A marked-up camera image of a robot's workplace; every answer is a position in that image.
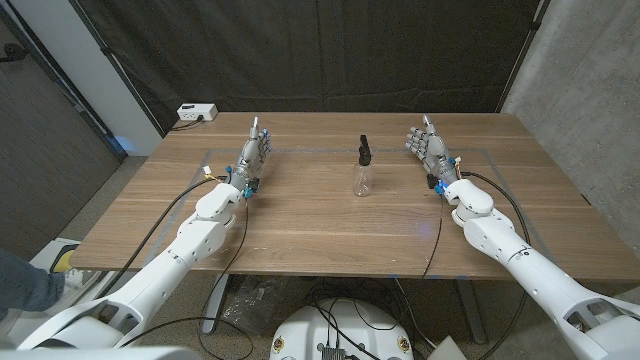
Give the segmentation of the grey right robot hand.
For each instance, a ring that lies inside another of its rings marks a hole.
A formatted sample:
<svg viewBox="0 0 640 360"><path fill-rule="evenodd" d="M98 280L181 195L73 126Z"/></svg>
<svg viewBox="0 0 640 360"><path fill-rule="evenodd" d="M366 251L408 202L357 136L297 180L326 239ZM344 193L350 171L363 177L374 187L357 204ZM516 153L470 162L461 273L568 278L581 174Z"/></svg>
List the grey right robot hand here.
<svg viewBox="0 0 640 360"><path fill-rule="evenodd" d="M428 186L442 194L449 185L460 179L456 159L450 155L428 114L423 115L423 122L425 129L410 128L405 147L422 162L427 172Z"/></svg>

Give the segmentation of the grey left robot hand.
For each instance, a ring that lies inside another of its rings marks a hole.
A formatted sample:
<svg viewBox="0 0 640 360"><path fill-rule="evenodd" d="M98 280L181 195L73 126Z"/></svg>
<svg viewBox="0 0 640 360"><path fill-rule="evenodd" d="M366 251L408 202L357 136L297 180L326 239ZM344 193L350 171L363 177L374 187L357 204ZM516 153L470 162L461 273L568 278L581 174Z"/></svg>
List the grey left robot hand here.
<svg viewBox="0 0 640 360"><path fill-rule="evenodd" d="M228 183L237 188L245 198L259 189L260 175L270 152L270 134L259 126L256 115L249 129L248 140L238 155L229 175Z"/></svg>

